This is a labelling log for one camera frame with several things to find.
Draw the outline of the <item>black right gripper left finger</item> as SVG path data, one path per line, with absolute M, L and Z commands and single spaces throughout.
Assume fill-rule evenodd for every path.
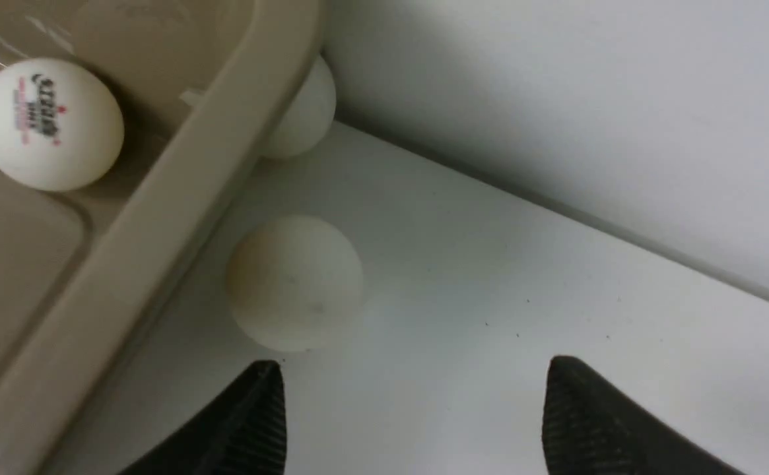
M 283 474 L 287 458 L 281 364 L 250 364 L 179 430 L 122 474 Z

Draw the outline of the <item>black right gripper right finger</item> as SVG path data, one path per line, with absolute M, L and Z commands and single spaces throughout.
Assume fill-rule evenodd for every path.
M 542 409 L 550 474 L 739 474 L 579 358 L 551 358 Z

